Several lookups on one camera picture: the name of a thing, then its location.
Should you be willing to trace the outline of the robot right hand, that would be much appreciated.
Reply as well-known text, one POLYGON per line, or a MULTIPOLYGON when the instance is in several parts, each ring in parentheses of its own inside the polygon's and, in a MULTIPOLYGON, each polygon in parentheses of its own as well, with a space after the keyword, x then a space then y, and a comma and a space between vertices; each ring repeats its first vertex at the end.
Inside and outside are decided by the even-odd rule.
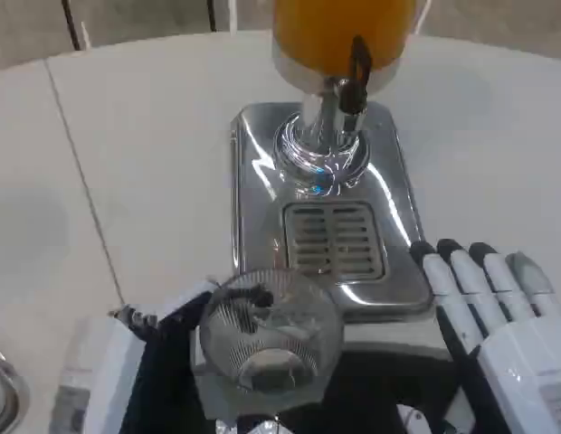
POLYGON ((561 303, 538 264, 485 242, 416 241, 472 433, 561 433, 561 303))

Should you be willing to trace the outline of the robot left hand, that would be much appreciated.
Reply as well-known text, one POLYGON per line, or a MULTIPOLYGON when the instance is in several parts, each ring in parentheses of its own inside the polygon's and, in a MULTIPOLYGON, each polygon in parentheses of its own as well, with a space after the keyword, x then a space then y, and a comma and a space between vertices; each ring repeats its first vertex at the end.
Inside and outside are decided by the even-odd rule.
POLYGON ((76 325, 51 433, 214 433, 191 366, 196 329, 216 285, 205 282, 162 315, 131 305, 76 325))

